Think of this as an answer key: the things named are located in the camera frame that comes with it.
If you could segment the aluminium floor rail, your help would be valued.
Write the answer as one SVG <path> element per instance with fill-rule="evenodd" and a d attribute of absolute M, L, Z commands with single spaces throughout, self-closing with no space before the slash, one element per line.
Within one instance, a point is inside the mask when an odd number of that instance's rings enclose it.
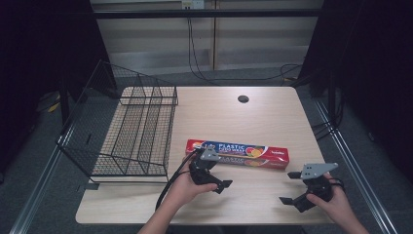
<path fill-rule="evenodd" d="M 11 228 L 9 234 L 26 234 L 37 211 L 45 197 L 46 191 L 51 183 L 51 180 L 56 172 L 56 167 L 60 161 L 62 152 L 57 145 L 60 141 L 66 142 L 66 137 L 59 133 L 55 140 L 54 150 L 47 162 L 43 172 L 29 198 L 26 200 L 23 208 L 19 212 L 19 215 Z"/>
<path fill-rule="evenodd" d="M 383 206 L 379 197 L 376 195 L 371 184 L 368 182 L 352 150 L 343 138 L 340 130 L 330 124 L 327 108 L 319 100 L 315 101 L 315 105 L 321 119 L 324 121 L 325 126 L 329 130 L 329 134 L 331 135 L 331 138 L 333 139 L 337 149 L 339 150 L 350 174 L 352 175 L 352 178 L 355 181 L 359 192 L 361 193 L 374 219 L 379 225 L 382 233 L 397 234 L 397 231 L 394 229 L 394 225 L 389 217 L 387 210 Z"/>

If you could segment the person's right hand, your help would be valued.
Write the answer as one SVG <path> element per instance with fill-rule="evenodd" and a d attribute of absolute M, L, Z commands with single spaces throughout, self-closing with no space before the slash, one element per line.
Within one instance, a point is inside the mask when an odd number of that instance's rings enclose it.
<path fill-rule="evenodd" d="M 320 207 L 336 224 L 346 226 L 355 218 L 347 196 L 340 185 L 335 185 L 335 179 L 330 174 L 324 174 L 325 178 L 332 183 L 333 197 L 329 202 L 325 202 L 314 194 L 307 194 L 306 198 Z"/>

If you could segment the white wall socket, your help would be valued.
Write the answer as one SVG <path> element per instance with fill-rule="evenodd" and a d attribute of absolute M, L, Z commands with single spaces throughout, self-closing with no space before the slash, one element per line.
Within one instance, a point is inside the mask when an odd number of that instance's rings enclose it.
<path fill-rule="evenodd" d="M 183 10 L 203 10 L 205 0 L 181 0 L 181 8 Z"/>

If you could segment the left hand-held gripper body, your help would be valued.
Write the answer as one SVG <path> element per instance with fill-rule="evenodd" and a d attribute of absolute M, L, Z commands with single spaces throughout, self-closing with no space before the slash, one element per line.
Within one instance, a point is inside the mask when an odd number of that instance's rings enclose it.
<path fill-rule="evenodd" d="M 220 185 L 221 180 L 210 173 L 210 170 L 217 164 L 219 159 L 218 153 L 211 145 L 195 148 L 189 156 L 189 170 L 194 183 L 197 185 L 209 183 Z"/>

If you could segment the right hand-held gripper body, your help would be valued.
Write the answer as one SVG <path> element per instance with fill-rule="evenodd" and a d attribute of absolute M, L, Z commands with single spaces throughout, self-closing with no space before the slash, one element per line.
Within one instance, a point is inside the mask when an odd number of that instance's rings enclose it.
<path fill-rule="evenodd" d="M 337 167 L 337 163 L 305 164 L 303 166 L 303 169 L 301 171 L 301 180 L 306 184 L 307 191 L 299 197 L 295 198 L 293 201 L 293 206 L 300 213 L 303 213 L 314 206 L 314 204 L 306 198 L 307 194 L 314 194 L 325 202 L 331 200 L 331 183 L 323 175 L 332 170 L 335 170 Z"/>

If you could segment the person's left hand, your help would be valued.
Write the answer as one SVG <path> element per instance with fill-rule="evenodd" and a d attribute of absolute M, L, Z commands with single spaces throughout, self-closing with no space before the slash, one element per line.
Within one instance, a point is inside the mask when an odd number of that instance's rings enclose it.
<path fill-rule="evenodd" d="M 172 184 L 169 192 L 160 206 L 160 210 L 175 214 L 181 207 L 191 202 L 197 195 L 213 191 L 215 183 L 197 185 L 189 173 L 189 162 L 179 170 L 178 177 Z"/>

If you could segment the red plastic wrap box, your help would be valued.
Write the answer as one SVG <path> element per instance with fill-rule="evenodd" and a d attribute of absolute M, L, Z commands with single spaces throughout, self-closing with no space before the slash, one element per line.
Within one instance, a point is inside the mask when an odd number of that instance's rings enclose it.
<path fill-rule="evenodd" d="M 185 152 L 196 147 L 211 146 L 220 157 L 219 163 L 284 170 L 289 164 L 288 150 L 282 147 L 242 144 L 234 142 L 188 139 Z"/>

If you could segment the black horizontal frame bar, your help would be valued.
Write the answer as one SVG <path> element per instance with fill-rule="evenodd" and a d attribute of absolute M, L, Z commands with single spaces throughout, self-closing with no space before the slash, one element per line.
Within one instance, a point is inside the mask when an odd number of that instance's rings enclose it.
<path fill-rule="evenodd" d="M 323 10 L 161 10 L 161 11 L 94 11 L 97 19 L 176 19 L 176 18 L 266 18 L 318 17 Z"/>

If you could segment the dark curtain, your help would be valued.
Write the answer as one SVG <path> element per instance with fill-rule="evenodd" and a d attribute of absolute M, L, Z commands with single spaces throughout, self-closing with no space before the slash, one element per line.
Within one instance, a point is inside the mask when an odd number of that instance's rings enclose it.
<path fill-rule="evenodd" d="M 323 0 L 299 77 L 329 79 L 413 183 L 413 0 Z"/>
<path fill-rule="evenodd" d="M 65 85 L 78 97 L 108 55 L 92 0 L 0 0 L 0 176 L 37 119 L 37 103 Z"/>

